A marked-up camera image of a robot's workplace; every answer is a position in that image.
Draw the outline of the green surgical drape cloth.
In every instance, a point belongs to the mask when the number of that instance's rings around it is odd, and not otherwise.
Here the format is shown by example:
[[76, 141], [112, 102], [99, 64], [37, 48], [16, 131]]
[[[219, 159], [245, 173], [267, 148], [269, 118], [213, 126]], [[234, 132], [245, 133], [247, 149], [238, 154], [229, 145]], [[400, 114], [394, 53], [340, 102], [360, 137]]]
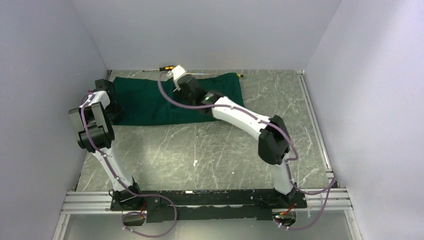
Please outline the green surgical drape cloth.
[[[230, 72], [212, 78], [201, 78], [199, 83], [207, 91], [218, 91], [233, 102], [244, 106], [239, 77]], [[123, 108], [115, 126], [164, 126], [213, 122], [215, 119], [198, 110], [177, 107], [161, 95], [156, 80], [116, 77], [115, 101]]]

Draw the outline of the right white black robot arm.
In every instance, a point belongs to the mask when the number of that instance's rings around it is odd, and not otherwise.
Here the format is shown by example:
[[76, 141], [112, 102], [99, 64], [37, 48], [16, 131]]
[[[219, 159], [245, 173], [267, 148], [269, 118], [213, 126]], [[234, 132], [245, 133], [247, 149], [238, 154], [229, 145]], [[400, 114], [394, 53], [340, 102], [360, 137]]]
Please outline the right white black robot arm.
[[286, 199], [293, 197], [296, 191], [294, 180], [286, 165], [291, 151], [290, 136], [281, 117], [254, 113], [218, 91], [207, 91], [190, 74], [174, 76], [172, 80], [176, 91], [188, 102], [190, 109], [227, 122], [257, 140], [258, 156], [271, 169], [274, 190]]

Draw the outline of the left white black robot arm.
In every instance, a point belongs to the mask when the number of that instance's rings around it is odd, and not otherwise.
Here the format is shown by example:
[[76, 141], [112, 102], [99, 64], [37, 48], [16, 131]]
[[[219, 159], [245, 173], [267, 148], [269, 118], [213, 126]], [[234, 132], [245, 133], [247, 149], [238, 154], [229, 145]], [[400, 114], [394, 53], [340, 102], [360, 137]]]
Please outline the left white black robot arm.
[[95, 81], [95, 89], [89, 90], [80, 106], [70, 109], [68, 115], [77, 144], [103, 166], [112, 182], [112, 200], [122, 205], [134, 199], [140, 189], [114, 149], [115, 132], [112, 124], [124, 112], [114, 99], [115, 93], [111, 81], [98, 79]]

